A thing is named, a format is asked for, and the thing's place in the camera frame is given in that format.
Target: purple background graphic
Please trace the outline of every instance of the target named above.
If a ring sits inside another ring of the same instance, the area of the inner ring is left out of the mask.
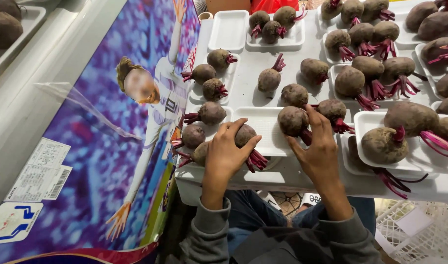
[[[192,0],[186,0],[186,6],[176,73],[182,71],[200,29]],[[138,105],[120,91],[115,67],[127,56],[154,73],[159,59],[168,56],[174,24],[172,0],[127,1],[74,85],[113,124],[143,139],[148,106]],[[126,141],[92,114],[65,100],[43,136],[71,146],[63,165],[73,167],[73,171],[57,200],[43,200],[44,208],[29,236],[0,244],[0,264],[68,249],[138,247],[158,183],[171,161],[171,154],[168,161],[161,160],[165,134],[162,130],[125,231],[111,242],[105,234],[112,223],[105,222],[123,204],[144,144]]]

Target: red bag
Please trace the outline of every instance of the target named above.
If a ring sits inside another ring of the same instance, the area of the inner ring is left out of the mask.
[[[273,14],[280,7],[290,6],[299,11],[298,0],[253,0],[250,6],[250,14],[263,10],[268,14]]]

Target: hand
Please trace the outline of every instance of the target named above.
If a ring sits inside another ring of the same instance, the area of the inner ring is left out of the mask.
[[[115,219],[115,222],[107,232],[106,239],[109,239],[111,236],[111,241],[118,238],[118,236],[125,230],[125,225],[127,223],[128,215],[130,213],[131,209],[131,202],[125,201],[123,205],[116,211],[116,213],[107,221],[105,224],[109,224],[113,219]]]
[[[235,122],[221,124],[213,140],[209,142],[202,195],[202,203],[208,209],[219,209],[222,206],[227,183],[262,139],[262,136],[254,136],[244,147],[235,146],[235,134],[245,122],[246,118],[240,118]]]
[[[312,128],[312,144],[303,149],[297,140],[286,136],[302,170],[319,189],[338,184],[338,145],[333,139],[330,121],[307,104],[306,111]]]
[[[188,7],[185,7],[186,0],[173,0],[173,7],[175,9],[175,15],[177,16],[177,21],[182,23],[183,15]]]

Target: printed soccer player image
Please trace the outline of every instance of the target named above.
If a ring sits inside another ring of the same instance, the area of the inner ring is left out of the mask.
[[[106,224],[113,223],[107,231],[106,239],[114,240],[124,231],[131,204],[148,168],[161,129],[169,127],[177,119],[180,120],[177,118],[178,114],[185,111],[187,84],[174,72],[180,47],[181,22],[187,9],[185,1],[173,0],[176,20],[170,50],[167,57],[159,59],[154,75],[127,57],[123,57],[117,65],[120,90],[138,104],[148,104],[149,117],[144,148],[134,170],[133,181],[123,205],[106,222]]]

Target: gray sleeve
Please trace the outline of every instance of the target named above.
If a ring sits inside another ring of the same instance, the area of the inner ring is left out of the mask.
[[[319,226],[325,232],[335,263],[383,264],[380,253],[373,246],[373,236],[359,219],[355,208],[353,215],[344,221],[329,221],[326,211],[319,215]]]
[[[229,262],[227,248],[227,218],[231,211],[231,202],[224,198],[223,209],[211,211],[206,209],[201,200],[198,204],[196,216],[191,223],[190,235],[180,244],[187,264]]]

